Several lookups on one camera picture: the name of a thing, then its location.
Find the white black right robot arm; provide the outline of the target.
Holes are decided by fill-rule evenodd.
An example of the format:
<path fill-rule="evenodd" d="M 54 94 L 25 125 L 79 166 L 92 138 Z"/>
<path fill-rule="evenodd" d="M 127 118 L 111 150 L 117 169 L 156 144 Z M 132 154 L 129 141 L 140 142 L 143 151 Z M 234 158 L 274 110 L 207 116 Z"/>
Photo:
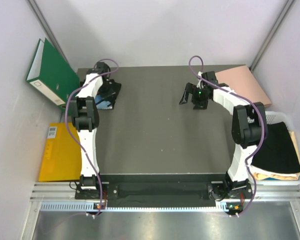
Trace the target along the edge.
<path fill-rule="evenodd" d="M 251 103 L 238 96 L 225 84 L 218 84 L 214 88 L 203 81 L 198 84 L 188 82 L 179 104 L 186 104 L 189 95 L 195 110 L 207 109 L 208 101 L 212 100 L 232 116 L 231 136 L 235 150 L 223 180 L 223 194 L 235 198 L 247 189 L 253 155 L 261 148 L 268 133 L 265 106 L 261 102 Z"/>

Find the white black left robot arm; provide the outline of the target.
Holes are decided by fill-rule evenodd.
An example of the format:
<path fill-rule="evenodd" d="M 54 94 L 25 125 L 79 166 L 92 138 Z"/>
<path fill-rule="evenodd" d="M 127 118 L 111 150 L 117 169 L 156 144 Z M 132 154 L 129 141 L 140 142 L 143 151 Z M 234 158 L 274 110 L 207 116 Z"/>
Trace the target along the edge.
<path fill-rule="evenodd" d="M 78 138 L 70 136 L 81 151 L 81 171 L 75 190 L 76 200 L 103 198 L 104 187 L 97 160 L 96 135 L 100 124 L 97 105 L 109 101 L 112 106 L 121 85 L 109 79 L 109 66 L 95 66 L 86 73 L 83 85 L 74 90 L 66 103 L 65 116 L 70 116 Z"/>

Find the black printed t-shirt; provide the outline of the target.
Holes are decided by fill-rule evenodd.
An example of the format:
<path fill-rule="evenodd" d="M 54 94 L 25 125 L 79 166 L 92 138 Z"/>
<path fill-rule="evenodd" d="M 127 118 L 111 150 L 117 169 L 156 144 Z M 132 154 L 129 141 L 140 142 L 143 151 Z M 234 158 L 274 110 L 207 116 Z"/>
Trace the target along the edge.
<path fill-rule="evenodd" d="M 96 108 L 98 110 L 113 110 L 116 102 L 115 94 L 112 93 L 106 97 L 102 97 L 100 94 L 98 94 L 94 98 Z"/>

